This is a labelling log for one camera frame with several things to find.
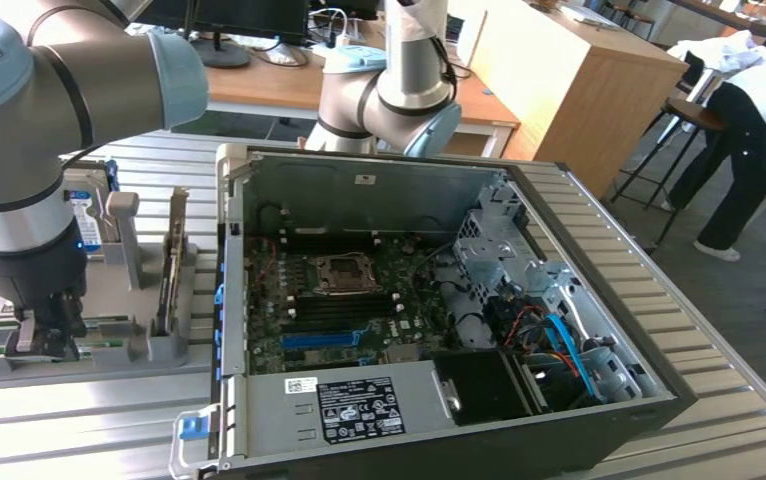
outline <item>monitor stand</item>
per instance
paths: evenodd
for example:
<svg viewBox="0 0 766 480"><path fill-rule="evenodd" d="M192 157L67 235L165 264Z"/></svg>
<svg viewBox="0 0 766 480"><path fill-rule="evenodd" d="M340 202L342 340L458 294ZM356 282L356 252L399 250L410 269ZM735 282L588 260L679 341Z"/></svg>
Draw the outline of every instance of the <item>monitor stand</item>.
<svg viewBox="0 0 766 480"><path fill-rule="evenodd" d="M191 45L196 49L206 67L239 68L250 63L250 54L244 48L234 43L223 43L220 34L216 32L214 39L196 39Z"/></svg>

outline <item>gray carpet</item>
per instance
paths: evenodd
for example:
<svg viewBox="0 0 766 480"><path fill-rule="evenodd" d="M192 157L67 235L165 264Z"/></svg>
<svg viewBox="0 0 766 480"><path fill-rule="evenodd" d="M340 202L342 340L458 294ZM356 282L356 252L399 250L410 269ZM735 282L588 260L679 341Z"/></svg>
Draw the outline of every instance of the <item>gray carpet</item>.
<svg viewBox="0 0 766 480"><path fill-rule="evenodd" d="M642 159L653 148L658 135L655 131L661 132L665 125L666 122L662 128L654 129L654 132L645 137L638 152L630 159L630 164ZM666 150L655 157L646 169L646 175L650 178L662 177L686 139L687 134L675 138ZM674 173L673 180L702 149L701 135L683 164ZM619 186L626 178L621 174L615 185ZM745 230L735 245L742 253L742 260L738 263L722 262L699 253L691 246L731 182L730 161L727 160L689 208L681 213L653 258L766 381L766 313L763 311L766 309L766 212ZM626 193L635 198L647 199L654 187L646 182L634 182ZM657 205L662 200L663 197L659 196ZM643 211L639 204L626 199L619 199L609 207L642 243L658 238L669 218L666 212L653 208Z"/></svg>

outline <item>motherboard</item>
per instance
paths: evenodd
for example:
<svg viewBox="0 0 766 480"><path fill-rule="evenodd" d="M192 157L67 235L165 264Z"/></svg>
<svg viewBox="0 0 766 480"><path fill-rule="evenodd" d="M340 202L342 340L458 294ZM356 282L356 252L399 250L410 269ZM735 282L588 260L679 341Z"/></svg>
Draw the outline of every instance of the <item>motherboard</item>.
<svg viewBox="0 0 766 480"><path fill-rule="evenodd" d="M451 320L416 235L252 237L246 245L254 374L430 358Z"/></svg>

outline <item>blue latch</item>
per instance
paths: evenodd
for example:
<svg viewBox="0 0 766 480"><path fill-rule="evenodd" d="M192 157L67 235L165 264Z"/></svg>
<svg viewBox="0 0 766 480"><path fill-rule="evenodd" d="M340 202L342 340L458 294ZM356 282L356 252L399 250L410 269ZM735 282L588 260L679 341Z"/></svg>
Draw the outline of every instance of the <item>blue latch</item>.
<svg viewBox="0 0 766 480"><path fill-rule="evenodd" d="M218 291L214 293L214 304L223 305L223 293L226 292L226 284L222 283L218 287Z"/></svg>
<svg viewBox="0 0 766 480"><path fill-rule="evenodd" d="M182 440L200 440L208 438L208 417L182 419Z"/></svg>

